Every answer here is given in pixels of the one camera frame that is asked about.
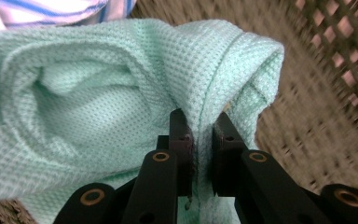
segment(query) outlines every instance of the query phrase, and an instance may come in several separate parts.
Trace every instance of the woven basket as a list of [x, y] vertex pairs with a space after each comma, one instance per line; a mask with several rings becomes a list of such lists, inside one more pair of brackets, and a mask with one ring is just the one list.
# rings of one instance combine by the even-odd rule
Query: woven basket
[[[256, 142], [303, 188], [358, 188], [358, 0], [138, 0], [133, 18], [223, 19], [285, 45], [279, 94]], [[0, 222], [34, 223], [17, 201]]]

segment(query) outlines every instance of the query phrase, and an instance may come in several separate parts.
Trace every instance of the brass ring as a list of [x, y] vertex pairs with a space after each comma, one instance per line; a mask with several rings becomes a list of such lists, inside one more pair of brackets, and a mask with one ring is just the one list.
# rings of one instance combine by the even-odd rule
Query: brass ring
[[[88, 200], [87, 196], [89, 196], [91, 193], [98, 193], [98, 198], [93, 200]], [[86, 191], [80, 198], [80, 202], [87, 206], [92, 206], [96, 203], [99, 203], [104, 198], [104, 192], [101, 189], [89, 189]]]
[[[351, 196], [354, 200], [348, 200], [344, 197], [344, 195]], [[334, 191], [334, 196], [336, 196], [337, 199], [342, 201], [343, 203], [352, 206], [352, 207], [358, 207], [358, 196], [348, 190], [345, 189], [336, 189]]]
[[169, 157], [170, 157], [170, 155], [168, 155], [168, 153], [158, 152], [158, 153], [153, 155], [153, 160], [155, 160], [155, 161], [166, 161]]
[[258, 162], [264, 162], [267, 160], [267, 157], [259, 152], [252, 152], [251, 154], [249, 154], [249, 158], [254, 161], [258, 161]]

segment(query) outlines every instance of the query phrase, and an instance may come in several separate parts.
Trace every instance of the purple and white striped fabric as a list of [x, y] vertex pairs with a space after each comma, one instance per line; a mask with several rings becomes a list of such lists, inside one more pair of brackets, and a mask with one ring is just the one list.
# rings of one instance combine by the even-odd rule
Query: purple and white striped fabric
[[0, 0], [0, 30], [126, 18], [136, 0]]

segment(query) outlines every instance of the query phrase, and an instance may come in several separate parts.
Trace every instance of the woven surface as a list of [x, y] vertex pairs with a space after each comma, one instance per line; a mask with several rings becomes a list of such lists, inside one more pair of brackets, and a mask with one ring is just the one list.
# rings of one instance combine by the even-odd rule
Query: woven surface
[[[132, 16], [171, 24], [224, 19], [283, 42], [280, 93], [260, 116], [257, 144], [306, 189], [358, 188], [358, 1], [144, 0]], [[26, 214], [16, 202], [0, 204], [13, 207], [0, 209], [6, 223]]]

